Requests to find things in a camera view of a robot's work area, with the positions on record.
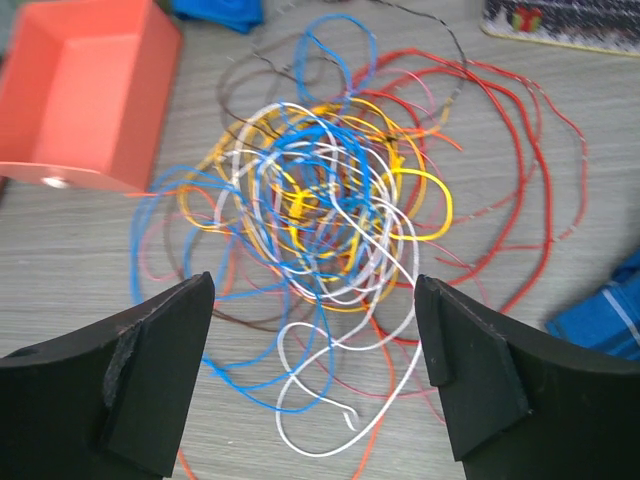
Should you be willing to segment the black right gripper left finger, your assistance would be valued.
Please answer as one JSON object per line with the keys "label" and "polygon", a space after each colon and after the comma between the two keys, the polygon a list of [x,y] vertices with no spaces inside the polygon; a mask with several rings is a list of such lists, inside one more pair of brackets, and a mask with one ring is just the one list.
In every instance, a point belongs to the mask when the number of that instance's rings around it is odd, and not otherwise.
{"label": "black right gripper left finger", "polygon": [[4,356],[2,477],[170,477],[214,299],[213,280],[202,273]]}

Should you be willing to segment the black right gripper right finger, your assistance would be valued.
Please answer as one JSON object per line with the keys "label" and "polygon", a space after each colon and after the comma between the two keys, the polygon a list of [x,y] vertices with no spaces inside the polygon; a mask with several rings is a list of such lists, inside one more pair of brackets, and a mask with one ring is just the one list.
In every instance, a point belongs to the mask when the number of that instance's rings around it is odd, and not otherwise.
{"label": "black right gripper right finger", "polygon": [[469,479],[635,479],[639,366],[557,339],[422,275],[415,313]]}

